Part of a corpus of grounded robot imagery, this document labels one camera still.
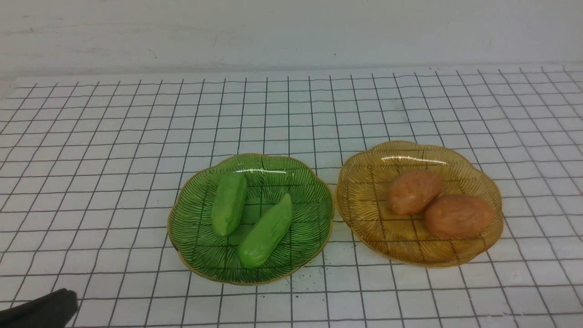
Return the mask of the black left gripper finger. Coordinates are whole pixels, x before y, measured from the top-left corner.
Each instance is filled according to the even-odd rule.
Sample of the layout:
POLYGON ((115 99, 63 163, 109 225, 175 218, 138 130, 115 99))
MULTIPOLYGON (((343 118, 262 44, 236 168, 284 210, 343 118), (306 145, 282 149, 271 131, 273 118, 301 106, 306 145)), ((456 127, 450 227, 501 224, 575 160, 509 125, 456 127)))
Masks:
POLYGON ((0 312, 2 328, 64 328, 78 311, 75 291, 61 288, 0 312))

